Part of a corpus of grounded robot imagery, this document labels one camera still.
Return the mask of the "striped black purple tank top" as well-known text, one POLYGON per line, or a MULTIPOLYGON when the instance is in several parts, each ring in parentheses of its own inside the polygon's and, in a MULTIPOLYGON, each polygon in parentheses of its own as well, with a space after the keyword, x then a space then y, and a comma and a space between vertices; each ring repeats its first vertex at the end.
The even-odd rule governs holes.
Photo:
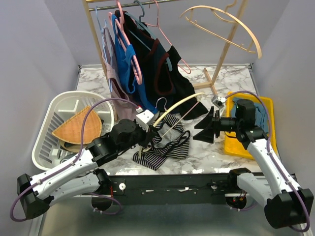
POLYGON ((190 131, 179 119, 167 114, 156 126, 157 135, 147 151, 137 151, 132 160, 144 167, 157 170, 168 158, 185 159, 189 155, 190 131))

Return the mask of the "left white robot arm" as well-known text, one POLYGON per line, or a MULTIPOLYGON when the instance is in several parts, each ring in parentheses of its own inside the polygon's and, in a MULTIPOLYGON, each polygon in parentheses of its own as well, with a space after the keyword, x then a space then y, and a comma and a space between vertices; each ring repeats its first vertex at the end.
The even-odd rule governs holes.
POLYGON ((58 166, 17 178, 18 198, 24 220, 43 215, 57 201, 81 194, 109 194, 112 182, 100 166, 116 159, 135 145, 146 147, 157 135, 152 125, 144 128, 136 121, 123 119, 112 130, 94 139, 81 152, 58 166))

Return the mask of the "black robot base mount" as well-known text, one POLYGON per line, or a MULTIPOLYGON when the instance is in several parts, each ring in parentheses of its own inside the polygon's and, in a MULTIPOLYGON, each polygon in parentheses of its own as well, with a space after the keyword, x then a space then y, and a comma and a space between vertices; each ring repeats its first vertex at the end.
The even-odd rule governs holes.
POLYGON ((94 192, 113 195, 122 205, 225 204, 241 197, 227 173, 109 176, 94 192))

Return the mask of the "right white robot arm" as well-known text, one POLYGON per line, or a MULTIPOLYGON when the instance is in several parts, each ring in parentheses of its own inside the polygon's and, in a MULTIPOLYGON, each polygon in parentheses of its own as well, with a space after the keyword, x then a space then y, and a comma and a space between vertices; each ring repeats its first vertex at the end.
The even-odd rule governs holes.
POLYGON ((293 229, 305 223, 305 230, 309 230, 314 195, 298 184, 274 154, 267 134, 255 124, 255 105, 251 100, 236 102, 235 117, 221 117, 219 111, 211 108, 195 128, 199 133, 193 139, 207 143, 213 143, 221 132, 235 132, 236 139, 254 157, 268 182, 262 184, 247 169, 232 170, 226 181, 229 191, 244 190, 252 196, 264 208, 267 221, 275 229, 293 229))

